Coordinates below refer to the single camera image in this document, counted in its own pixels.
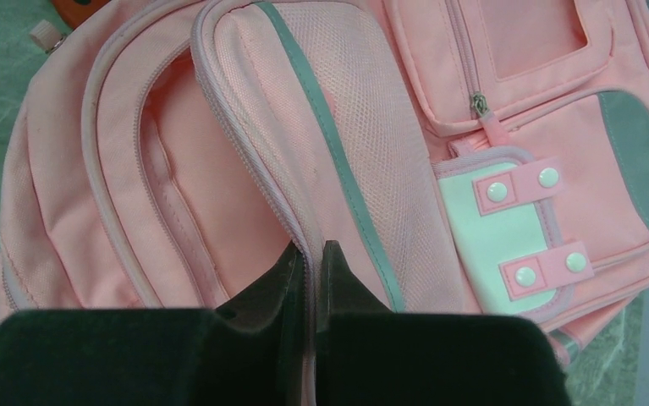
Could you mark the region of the pink student backpack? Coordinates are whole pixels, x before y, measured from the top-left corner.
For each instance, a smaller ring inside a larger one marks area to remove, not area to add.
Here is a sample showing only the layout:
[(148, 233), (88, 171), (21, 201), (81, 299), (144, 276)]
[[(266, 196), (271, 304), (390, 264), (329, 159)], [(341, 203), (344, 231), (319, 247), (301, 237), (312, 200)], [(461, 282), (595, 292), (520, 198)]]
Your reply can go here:
[(32, 37), (0, 318), (216, 307), (336, 240), (386, 308), (569, 361), (649, 287), (642, 1), (111, 1)]

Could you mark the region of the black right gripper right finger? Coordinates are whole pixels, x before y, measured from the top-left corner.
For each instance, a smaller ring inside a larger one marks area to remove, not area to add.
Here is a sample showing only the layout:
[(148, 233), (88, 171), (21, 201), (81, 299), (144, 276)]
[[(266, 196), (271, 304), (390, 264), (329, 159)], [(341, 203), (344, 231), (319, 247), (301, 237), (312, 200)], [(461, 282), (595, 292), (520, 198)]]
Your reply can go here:
[(354, 405), (374, 387), (374, 332), (378, 317), (390, 312), (355, 276), (337, 241), (323, 250), (316, 316), (316, 403)]

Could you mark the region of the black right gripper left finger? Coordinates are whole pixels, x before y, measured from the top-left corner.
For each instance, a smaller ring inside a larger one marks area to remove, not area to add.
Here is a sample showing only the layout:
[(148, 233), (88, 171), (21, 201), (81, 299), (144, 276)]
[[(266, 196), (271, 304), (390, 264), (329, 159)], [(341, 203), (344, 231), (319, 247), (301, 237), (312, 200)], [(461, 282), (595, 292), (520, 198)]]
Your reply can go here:
[(217, 308), (217, 396), (226, 405), (299, 405), (305, 259), (289, 244), (264, 275)]

